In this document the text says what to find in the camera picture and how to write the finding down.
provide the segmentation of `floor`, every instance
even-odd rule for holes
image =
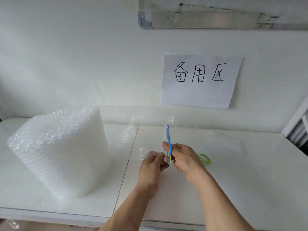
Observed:
[[[69,225],[46,224],[30,221],[16,221],[18,231],[97,231],[98,229],[71,227]],[[0,231],[14,231],[15,229],[6,221],[0,221]]]

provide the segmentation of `hand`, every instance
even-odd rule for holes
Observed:
[[[163,152],[150,151],[141,163],[136,188],[153,198],[158,190],[160,172],[169,167]]]
[[[167,142],[163,142],[162,146],[165,151],[169,151],[169,144]],[[193,185],[195,175],[198,170],[203,170],[207,172],[198,155],[189,146],[179,143],[172,144],[171,160],[174,160],[173,165],[178,171],[185,172],[187,180]]]

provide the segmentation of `paper sign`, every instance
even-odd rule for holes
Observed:
[[[229,108],[242,57],[165,55],[161,102]]]

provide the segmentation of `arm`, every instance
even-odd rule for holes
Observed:
[[[163,152],[150,151],[147,154],[135,188],[98,231],[139,230],[148,202],[158,190],[160,172],[169,167],[164,163],[164,157]]]
[[[169,144],[163,142],[169,151]],[[205,217],[207,231],[254,231],[242,217],[215,179],[204,168],[191,147],[172,144],[174,166],[186,173],[187,180],[195,186]]]

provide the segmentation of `bubble wrap roll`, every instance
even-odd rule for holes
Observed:
[[[58,198],[80,197],[100,184],[110,153],[98,107],[35,116],[7,145]]]

